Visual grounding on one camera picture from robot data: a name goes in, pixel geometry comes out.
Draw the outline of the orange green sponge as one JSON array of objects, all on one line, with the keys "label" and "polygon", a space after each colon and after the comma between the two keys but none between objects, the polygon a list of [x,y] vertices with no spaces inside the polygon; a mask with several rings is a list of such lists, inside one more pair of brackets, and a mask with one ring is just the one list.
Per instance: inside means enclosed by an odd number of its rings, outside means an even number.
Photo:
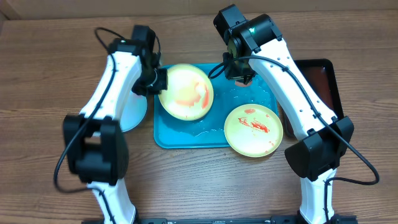
[{"label": "orange green sponge", "polygon": [[252,81],[248,82],[247,84],[243,83],[243,82],[239,82],[238,80],[235,81],[234,83],[236,86],[239,87],[249,87],[252,84]]}]

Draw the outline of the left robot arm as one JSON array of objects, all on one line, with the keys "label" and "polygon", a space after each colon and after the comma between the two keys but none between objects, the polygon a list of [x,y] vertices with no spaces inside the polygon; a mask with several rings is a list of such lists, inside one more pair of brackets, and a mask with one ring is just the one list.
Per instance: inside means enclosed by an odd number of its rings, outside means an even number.
[{"label": "left robot arm", "polygon": [[65,149],[53,174],[58,182],[63,161],[95,195],[103,212],[102,223],[139,223],[125,183],[129,149],[124,133],[135,128],[147,111],[147,96],[167,89],[167,71],[160,66],[161,52],[154,51],[159,38],[148,26],[135,25],[131,38],[116,34],[103,47],[107,52],[104,73],[89,102],[78,115],[63,120]]}]

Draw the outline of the yellow-green plate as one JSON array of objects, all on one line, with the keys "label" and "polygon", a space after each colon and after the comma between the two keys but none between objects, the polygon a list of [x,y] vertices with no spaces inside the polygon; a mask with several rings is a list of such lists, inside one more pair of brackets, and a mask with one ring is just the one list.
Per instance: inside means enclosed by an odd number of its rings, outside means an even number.
[{"label": "yellow-green plate", "polygon": [[198,120],[209,112],[213,99],[213,85],[203,70],[184,63],[167,69],[167,89],[161,91],[159,100],[174,118]]},{"label": "yellow-green plate", "polygon": [[224,135],[239,154],[264,157],[281,144],[283,127],[279,117],[269,108],[257,104],[241,105],[227,116]]}]

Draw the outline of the light blue plate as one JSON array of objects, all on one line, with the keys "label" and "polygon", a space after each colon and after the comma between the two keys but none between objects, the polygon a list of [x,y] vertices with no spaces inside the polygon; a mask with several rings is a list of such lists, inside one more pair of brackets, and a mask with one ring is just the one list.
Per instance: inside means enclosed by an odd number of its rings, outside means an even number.
[{"label": "light blue plate", "polygon": [[135,128],[144,119],[146,111],[147,98],[130,92],[121,115],[121,131],[125,133]]}]

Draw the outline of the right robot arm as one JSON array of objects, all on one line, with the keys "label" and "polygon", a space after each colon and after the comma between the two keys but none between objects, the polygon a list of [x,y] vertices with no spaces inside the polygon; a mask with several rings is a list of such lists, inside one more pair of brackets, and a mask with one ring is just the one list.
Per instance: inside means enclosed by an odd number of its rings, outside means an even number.
[{"label": "right robot arm", "polygon": [[332,179],[354,131],[351,120],[339,118],[314,92],[267,14],[248,20],[232,4],[219,11],[213,24],[227,46],[219,66],[225,77],[247,85],[260,76],[298,139],[285,150],[285,158],[300,177],[299,218],[305,223],[355,223],[355,218],[335,214],[331,202]]}]

